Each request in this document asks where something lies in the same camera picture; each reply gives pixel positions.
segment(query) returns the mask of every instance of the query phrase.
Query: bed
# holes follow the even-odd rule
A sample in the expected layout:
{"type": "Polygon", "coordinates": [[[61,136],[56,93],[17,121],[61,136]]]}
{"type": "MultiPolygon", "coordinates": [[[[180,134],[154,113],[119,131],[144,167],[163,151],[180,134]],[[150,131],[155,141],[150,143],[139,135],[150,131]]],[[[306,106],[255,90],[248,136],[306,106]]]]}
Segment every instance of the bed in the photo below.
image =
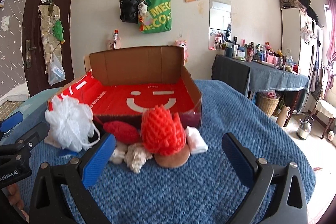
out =
{"type": "MultiPolygon", "coordinates": [[[[140,174],[125,164],[108,163],[98,182],[89,191],[112,223],[225,223],[237,209],[248,189],[244,187],[222,152],[221,139],[231,132],[256,157],[271,164],[298,164],[307,202],[315,187],[315,174],[291,138],[257,106],[228,85],[214,80],[196,80],[202,92],[201,135],[209,146],[205,154],[192,155],[177,169],[159,168],[149,160],[140,174]]],[[[44,121],[46,104],[16,126],[5,144],[14,142],[39,121],[44,121]]],[[[19,182],[22,198],[29,211],[30,196],[40,164],[64,164],[58,149],[40,143],[32,150],[33,174],[19,182]]],[[[65,196],[75,219],[83,223],[68,190],[65,196]]],[[[270,202],[268,192],[255,222],[259,222],[270,202]]]]}

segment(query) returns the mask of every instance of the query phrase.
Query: wooden coaster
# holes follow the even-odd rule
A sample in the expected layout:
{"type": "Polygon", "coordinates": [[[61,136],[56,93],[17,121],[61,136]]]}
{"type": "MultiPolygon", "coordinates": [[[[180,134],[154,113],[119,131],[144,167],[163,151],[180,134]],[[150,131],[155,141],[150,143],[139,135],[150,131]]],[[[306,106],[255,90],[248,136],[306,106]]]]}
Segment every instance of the wooden coaster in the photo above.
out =
{"type": "Polygon", "coordinates": [[[163,168],[177,168],[184,165],[190,156],[190,149],[187,144],[185,144],[182,150],[171,156],[161,156],[159,154],[154,155],[156,163],[163,168]]]}

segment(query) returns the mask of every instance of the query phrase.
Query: door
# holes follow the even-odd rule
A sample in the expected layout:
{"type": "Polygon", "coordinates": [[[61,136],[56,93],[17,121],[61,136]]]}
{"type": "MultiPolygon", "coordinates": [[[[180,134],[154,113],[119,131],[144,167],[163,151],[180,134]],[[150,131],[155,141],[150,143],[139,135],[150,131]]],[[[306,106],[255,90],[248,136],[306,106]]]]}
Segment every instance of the door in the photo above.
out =
{"type": "Polygon", "coordinates": [[[64,29],[64,44],[62,48],[62,63],[66,79],[52,86],[48,83],[48,74],[45,74],[46,64],[44,61],[44,50],[41,37],[41,19],[39,15],[39,5],[41,0],[26,0],[23,20],[22,20],[22,57],[24,60],[24,70],[30,96],[42,90],[62,87],[74,79],[74,72],[71,61],[70,49],[70,3],[71,0],[53,0],[60,9],[60,20],[64,29]],[[30,40],[31,45],[26,49],[26,40],[30,40]],[[27,68],[27,54],[30,53],[31,67],[27,68]]]}

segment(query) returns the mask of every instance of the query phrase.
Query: green crocodile plush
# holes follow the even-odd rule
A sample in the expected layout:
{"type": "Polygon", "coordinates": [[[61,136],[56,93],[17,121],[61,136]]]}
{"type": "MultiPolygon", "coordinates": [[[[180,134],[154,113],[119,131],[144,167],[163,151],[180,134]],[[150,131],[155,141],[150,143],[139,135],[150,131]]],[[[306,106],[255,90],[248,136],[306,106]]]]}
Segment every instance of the green crocodile plush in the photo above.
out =
{"type": "Polygon", "coordinates": [[[54,31],[54,37],[56,37],[57,40],[59,40],[63,44],[65,40],[63,39],[64,30],[62,27],[62,22],[60,20],[56,20],[52,30],[54,31]]]}

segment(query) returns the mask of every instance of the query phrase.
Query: bolt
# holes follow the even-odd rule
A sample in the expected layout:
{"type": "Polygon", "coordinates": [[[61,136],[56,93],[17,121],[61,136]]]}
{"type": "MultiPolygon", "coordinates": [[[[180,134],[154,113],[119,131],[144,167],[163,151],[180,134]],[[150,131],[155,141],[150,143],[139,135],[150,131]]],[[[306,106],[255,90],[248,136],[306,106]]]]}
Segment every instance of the bolt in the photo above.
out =
{"type": "Polygon", "coordinates": [[[290,165],[290,167],[292,167],[292,168],[297,168],[297,164],[295,163],[295,162],[290,162],[289,163],[289,165],[290,165]]]}
{"type": "Polygon", "coordinates": [[[264,158],[259,158],[259,159],[258,159],[258,162],[259,162],[260,164],[266,164],[266,163],[267,163],[267,160],[264,159],[264,158]]]}
{"type": "Polygon", "coordinates": [[[41,168],[42,169],[46,169],[48,167],[48,163],[47,162],[43,162],[42,164],[41,164],[41,168]]]}
{"type": "Polygon", "coordinates": [[[71,164],[77,164],[77,163],[79,163],[79,158],[77,158],[77,157],[72,158],[72,159],[70,160],[70,163],[71,163],[71,164]]]}

